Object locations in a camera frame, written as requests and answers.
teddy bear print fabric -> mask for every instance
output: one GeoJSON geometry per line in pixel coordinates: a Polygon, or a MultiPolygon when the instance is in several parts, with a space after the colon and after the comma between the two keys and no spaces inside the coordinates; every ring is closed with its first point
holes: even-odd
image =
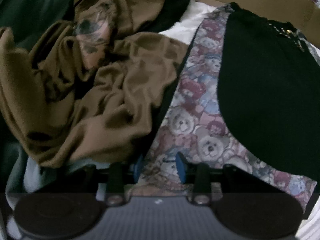
{"type": "MultiPolygon", "coordinates": [[[[145,158],[141,177],[175,194],[187,194],[175,166],[178,152],[193,163],[212,168],[233,164],[298,199],[305,209],[316,182],[277,171],[245,149],[228,131],[219,111],[217,82],[228,16],[225,5],[208,14],[196,32],[193,47],[180,75],[171,105],[145,158]]],[[[213,185],[219,193],[220,188],[213,185]]]]}
{"type": "Polygon", "coordinates": [[[76,25],[74,34],[79,41],[86,69],[107,65],[105,56],[115,18],[116,5],[113,1],[99,4],[93,12],[83,12],[83,18],[76,25]]]}

metal screw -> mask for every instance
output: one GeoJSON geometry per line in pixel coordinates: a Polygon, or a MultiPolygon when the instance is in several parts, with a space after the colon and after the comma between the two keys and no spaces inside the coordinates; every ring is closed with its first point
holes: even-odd
{"type": "Polygon", "coordinates": [[[199,205],[207,205],[210,202],[210,198],[206,195],[198,195],[195,197],[194,201],[199,205]]]}
{"type": "Polygon", "coordinates": [[[107,199],[107,203],[109,206],[117,206],[120,205],[123,201],[123,197],[121,197],[120,195],[113,195],[108,197],[107,199]]]}

teddy bear pattern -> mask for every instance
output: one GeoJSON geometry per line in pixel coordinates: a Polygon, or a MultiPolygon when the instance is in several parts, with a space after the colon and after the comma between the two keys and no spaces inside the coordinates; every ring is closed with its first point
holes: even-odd
{"type": "Polygon", "coordinates": [[[188,161],[205,162],[212,168],[233,164],[297,198],[306,207],[316,182],[277,171],[256,158],[228,131],[217,100],[217,83],[228,16],[225,5],[201,23],[181,73],[171,105],[146,156],[144,179],[185,194],[175,166],[175,156],[183,153],[188,161]]]}

brown blanket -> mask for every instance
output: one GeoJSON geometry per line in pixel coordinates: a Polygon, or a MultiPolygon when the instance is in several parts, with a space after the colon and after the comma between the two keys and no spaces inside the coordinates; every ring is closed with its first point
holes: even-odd
{"type": "MultiPolygon", "coordinates": [[[[10,28],[0,28],[0,110],[40,165],[60,167],[84,157],[122,161],[132,154],[132,141],[150,133],[151,108],[160,106],[187,50],[160,34],[134,34],[163,3],[83,0],[76,8],[79,22],[101,12],[101,5],[116,10],[106,15],[114,22],[101,36],[108,54],[102,61],[86,56],[90,49],[81,46],[85,37],[72,22],[55,23],[29,54],[15,47],[10,28]]],[[[97,46],[92,52],[102,55],[97,46]]]]}

gray plastic panel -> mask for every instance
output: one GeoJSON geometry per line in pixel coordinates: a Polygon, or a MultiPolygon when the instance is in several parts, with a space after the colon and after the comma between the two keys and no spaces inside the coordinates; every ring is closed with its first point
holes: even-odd
{"type": "Polygon", "coordinates": [[[248,240],[225,228],[208,207],[194,206],[185,197],[132,197],[125,206],[109,208],[95,228],[74,238],[89,239],[248,240]]]}

